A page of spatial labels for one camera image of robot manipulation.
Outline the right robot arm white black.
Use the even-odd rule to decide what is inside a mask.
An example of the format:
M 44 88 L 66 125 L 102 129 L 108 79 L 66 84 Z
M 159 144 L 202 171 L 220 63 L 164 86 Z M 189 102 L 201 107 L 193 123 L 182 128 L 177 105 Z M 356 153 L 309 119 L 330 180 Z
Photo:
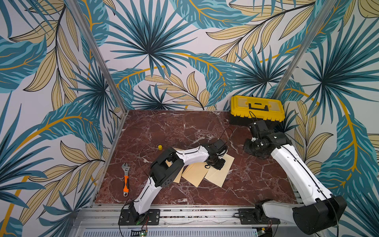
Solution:
M 285 171 L 302 199 L 301 204 L 268 199 L 260 201 L 254 214 L 256 220 L 270 218 L 294 223 L 307 235 L 338 227 L 347 207 L 344 197 L 332 194 L 316 178 L 283 132 L 269 129 L 263 120 L 255 121 L 248 127 L 252 137 L 246 139 L 244 151 L 261 159 L 272 157 Z

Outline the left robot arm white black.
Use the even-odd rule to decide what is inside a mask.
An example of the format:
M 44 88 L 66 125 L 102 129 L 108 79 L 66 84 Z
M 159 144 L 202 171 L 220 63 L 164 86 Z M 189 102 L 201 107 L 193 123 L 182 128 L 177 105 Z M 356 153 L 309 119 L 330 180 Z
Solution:
M 214 143 L 201 144 L 196 148 L 177 151 L 169 147 L 154 160 L 150 166 L 148 179 L 140 195 L 120 212 L 118 225 L 138 226 L 149 219 L 153 225 L 158 225 L 158 209 L 151 205 L 159 192 L 171 185 L 181 169 L 196 163 L 206 163 L 208 166 L 221 170 L 226 161 L 223 156 L 228 146 L 218 139 Z

